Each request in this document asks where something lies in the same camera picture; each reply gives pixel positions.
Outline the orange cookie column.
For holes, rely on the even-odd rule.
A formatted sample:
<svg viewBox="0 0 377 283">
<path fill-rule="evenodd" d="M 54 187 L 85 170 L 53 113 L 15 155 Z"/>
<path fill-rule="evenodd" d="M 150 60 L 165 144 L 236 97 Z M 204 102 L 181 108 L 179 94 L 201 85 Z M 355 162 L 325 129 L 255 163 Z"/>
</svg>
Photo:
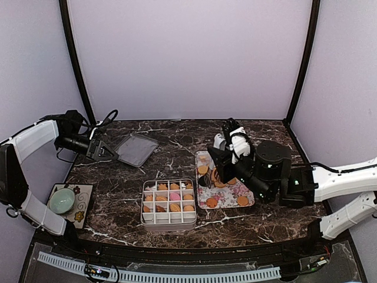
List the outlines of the orange cookie column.
<svg viewBox="0 0 377 283">
<path fill-rule="evenodd" d="M 186 194 L 186 195 L 183 196 L 183 199 L 184 199 L 184 200 L 193 200 L 194 197 L 193 197 L 193 195 L 191 195 L 191 194 Z"/>
</svg>

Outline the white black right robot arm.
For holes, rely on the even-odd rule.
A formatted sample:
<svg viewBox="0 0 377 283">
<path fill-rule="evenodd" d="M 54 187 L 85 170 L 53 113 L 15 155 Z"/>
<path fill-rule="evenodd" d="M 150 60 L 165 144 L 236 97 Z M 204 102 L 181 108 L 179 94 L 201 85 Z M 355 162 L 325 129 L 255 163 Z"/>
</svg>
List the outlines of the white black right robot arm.
<svg viewBox="0 0 377 283">
<path fill-rule="evenodd" d="M 208 148 L 221 182 L 242 182 L 262 203 L 300 209 L 341 195 L 358 194 L 353 201 L 308 226 L 300 250 L 314 255 L 323 239 L 333 240 L 343 231 L 376 213 L 376 160 L 357 168 L 328 169 L 318 164 L 293 167 L 289 147 L 264 141 L 257 147 L 243 142 L 221 150 Z"/>
</svg>

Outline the brown flower cookie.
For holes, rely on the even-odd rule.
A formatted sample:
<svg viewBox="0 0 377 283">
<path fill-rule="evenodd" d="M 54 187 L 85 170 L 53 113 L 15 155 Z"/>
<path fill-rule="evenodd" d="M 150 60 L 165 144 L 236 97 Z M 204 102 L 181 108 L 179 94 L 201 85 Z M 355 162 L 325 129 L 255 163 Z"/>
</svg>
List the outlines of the brown flower cookie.
<svg viewBox="0 0 377 283">
<path fill-rule="evenodd" d="M 156 206 L 156 212 L 158 212 L 158 213 L 166 212 L 166 209 L 162 206 Z"/>
</svg>

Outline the silver divided cookie tin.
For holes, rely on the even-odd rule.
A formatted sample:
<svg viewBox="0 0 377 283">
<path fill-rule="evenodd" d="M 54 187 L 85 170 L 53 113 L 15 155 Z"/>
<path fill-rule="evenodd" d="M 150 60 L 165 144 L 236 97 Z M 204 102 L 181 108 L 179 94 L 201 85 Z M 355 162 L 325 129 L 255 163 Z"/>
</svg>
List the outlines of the silver divided cookie tin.
<svg viewBox="0 0 377 283">
<path fill-rule="evenodd" d="M 158 190 L 160 183 L 166 184 L 168 190 Z M 170 190 L 170 184 L 176 183 L 180 186 L 179 190 Z M 186 184 L 192 183 L 193 189 L 186 189 Z M 172 201 L 169 198 L 170 193 L 179 193 L 181 200 Z M 191 179 L 173 179 L 173 180 L 148 180 L 143 184 L 142 201 L 140 220 L 144 229 L 148 232 L 174 232 L 174 231 L 189 231 L 195 228 L 197 222 L 197 209 L 195 198 L 193 200 L 184 200 L 183 196 L 191 194 L 194 197 L 194 183 Z M 146 202 L 145 197 L 153 195 L 152 202 Z M 167 198 L 166 202 L 157 202 L 157 196 L 164 196 Z M 170 204 L 179 203 L 180 212 L 170 212 Z M 193 212 L 184 212 L 183 207 L 192 205 L 195 208 Z M 150 213 L 144 213 L 143 207 L 150 208 Z M 156 206 L 162 206 L 166 212 L 156 212 Z"/>
</svg>

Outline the silver metal tongs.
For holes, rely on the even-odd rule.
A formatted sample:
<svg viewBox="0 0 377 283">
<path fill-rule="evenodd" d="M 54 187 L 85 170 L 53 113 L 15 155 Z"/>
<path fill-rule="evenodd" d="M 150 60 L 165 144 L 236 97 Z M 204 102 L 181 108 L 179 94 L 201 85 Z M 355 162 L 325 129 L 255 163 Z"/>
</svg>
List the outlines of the silver metal tongs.
<svg viewBox="0 0 377 283">
<path fill-rule="evenodd" d="M 226 139 L 224 138 L 223 134 L 218 133 L 215 135 L 213 147 L 220 150 L 224 150 L 226 148 Z M 211 187 L 211 183 L 213 183 L 215 187 L 225 187 L 225 185 L 220 181 L 220 177 L 216 172 L 216 166 L 213 160 L 211 160 L 209 163 L 209 171 L 207 172 L 207 176 L 209 178 L 207 181 L 208 187 Z"/>
</svg>

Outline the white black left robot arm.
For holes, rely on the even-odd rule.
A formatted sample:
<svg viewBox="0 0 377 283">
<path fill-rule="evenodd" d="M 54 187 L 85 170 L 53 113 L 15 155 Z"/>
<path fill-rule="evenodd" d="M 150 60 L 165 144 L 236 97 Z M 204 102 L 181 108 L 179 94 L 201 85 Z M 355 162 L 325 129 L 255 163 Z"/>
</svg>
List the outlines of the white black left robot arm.
<svg viewBox="0 0 377 283">
<path fill-rule="evenodd" d="M 12 218 L 22 216 L 36 228 L 62 237 L 59 245 L 70 257 L 83 252 L 74 224 L 37 198 L 41 189 L 30 186 L 46 187 L 45 181 L 58 175 L 56 162 L 46 164 L 50 160 L 47 154 L 54 149 L 67 149 L 95 162 L 116 160 L 118 154 L 95 133 L 111 124 L 117 115 L 118 111 L 113 110 L 104 121 L 89 124 L 78 111 L 68 110 L 47 115 L 1 142 L 1 203 L 7 214 Z"/>
</svg>

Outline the pink round cookie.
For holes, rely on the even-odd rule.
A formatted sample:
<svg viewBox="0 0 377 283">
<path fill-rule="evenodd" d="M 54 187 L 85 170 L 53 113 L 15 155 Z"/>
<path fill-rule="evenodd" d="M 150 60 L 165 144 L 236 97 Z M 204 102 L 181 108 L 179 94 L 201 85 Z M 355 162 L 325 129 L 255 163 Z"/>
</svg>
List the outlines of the pink round cookie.
<svg viewBox="0 0 377 283">
<path fill-rule="evenodd" d="M 169 198 L 172 201 L 181 200 L 180 194 L 179 193 L 175 193 L 175 192 L 170 193 Z"/>
</svg>

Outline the tan oval biscuit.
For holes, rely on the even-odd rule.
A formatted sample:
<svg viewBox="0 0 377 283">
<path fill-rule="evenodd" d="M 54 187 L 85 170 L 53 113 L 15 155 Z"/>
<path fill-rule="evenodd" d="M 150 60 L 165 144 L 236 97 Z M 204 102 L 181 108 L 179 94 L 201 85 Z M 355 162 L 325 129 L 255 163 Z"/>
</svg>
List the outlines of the tan oval biscuit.
<svg viewBox="0 0 377 283">
<path fill-rule="evenodd" d="M 171 203 L 170 204 L 170 212 L 180 212 L 180 204 L 179 203 Z"/>
</svg>

